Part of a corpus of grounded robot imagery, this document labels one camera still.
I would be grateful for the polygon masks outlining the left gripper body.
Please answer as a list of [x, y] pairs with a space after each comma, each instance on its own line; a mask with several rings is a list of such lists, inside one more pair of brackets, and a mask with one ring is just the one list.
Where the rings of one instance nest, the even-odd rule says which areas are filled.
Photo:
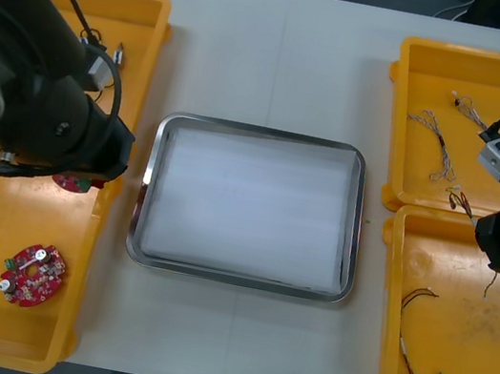
[[[109, 117], [95, 103], [91, 113], [88, 120], [88, 136], [85, 138], [87, 145], [103, 133]], [[118, 117], [110, 137], [95, 155], [73, 169], [73, 175], [105, 183], [113, 181], [128, 168], [134, 142], [134, 135]]]

